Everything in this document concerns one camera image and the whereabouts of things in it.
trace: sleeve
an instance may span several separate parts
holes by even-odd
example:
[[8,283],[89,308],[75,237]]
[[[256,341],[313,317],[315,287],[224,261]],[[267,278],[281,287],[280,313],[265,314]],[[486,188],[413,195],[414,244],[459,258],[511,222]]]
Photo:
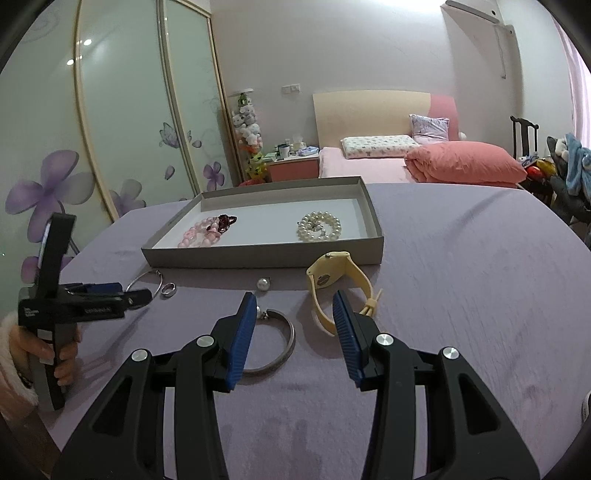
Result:
[[10,354],[9,333],[17,322],[17,313],[12,312],[0,323],[0,412],[6,421],[25,418],[38,403],[35,390],[25,387],[19,378]]

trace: blue towel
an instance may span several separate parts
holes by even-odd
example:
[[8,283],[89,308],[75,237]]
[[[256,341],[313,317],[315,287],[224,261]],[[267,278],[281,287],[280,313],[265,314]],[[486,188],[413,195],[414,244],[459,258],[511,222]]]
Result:
[[566,176],[566,187],[569,195],[577,196],[581,192],[591,202],[591,150],[581,145],[573,134],[566,136],[569,146],[569,173]]

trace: white pearl necklace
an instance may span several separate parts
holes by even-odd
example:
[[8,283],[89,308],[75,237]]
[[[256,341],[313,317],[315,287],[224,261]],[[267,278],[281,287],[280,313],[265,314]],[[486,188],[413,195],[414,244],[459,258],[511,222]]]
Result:
[[330,242],[338,240],[341,234],[340,220],[329,212],[312,212],[304,215],[298,223],[297,234],[304,242]]

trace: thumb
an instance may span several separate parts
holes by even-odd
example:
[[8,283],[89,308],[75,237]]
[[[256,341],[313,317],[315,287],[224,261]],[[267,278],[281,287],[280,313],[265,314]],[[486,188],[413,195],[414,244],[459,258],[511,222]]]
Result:
[[35,355],[36,357],[46,360],[51,360],[54,357],[51,346],[33,335],[27,329],[18,329],[15,340],[20,348],[32,355]]

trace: ring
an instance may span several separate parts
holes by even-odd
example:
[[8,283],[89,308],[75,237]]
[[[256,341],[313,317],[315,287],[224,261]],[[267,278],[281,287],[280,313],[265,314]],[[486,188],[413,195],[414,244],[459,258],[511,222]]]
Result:
[[[138,275],[137,277],[135,277],[131,283],[129,285],[127,285],[127,288],[125,289],[125,292],[129,292],[129,289],[131,287],[133,287],[137,282],[139,282],[140,278],[142,278],[143,276],[149,274],[149,273],[155,273],[156,275],[158,275],[160,277],[160,285],[158,285],[158,288],[156,288],[156,291],[154,293],[152,293],[152,300],[154,300],[154,298],[156,297],[156,295],[158,295],[158,292],[160,291],[160,289],[162,288],[162,284],[164,283],[164,275],[162,275],[162,272],[160,270],[156,270],[155,268],[153,268],[152,270],[148,270],[147,272],[144,272],[140,275]],[[136,310],[136,309],[140,309],[141,307],[130,307],[129,310]]]
[[291,323],[285,315],[276,310],[267,310],[267,312],[264,313],[262,316],[262,320],[266,320],[269,318],[275,320],[282,320],[283,322],[288,324],[290,328],[290,338],[287,341],[287,345],[285,346],[285,350],[283,350],[283,353],[280,356],[278,356],[275,360],[273,360],[270,364],[266,364],[264,367],[253,368],[250,370],[244,369],[243,374],[246,377],[260,377],[262,375],[267,375],[271,372],[274,372],[285,362],[287,362],[287,359],[291,357],[291,354],[293,353],[294,348],[296,347],[296,329],[294,328],[293,323]]
[[162,290],[160,290],[160,293],[165,299],[169,299],[170,297],[174,296],[176,292],[177,286],[172,282],[167,283],[164,287],[162,287]]

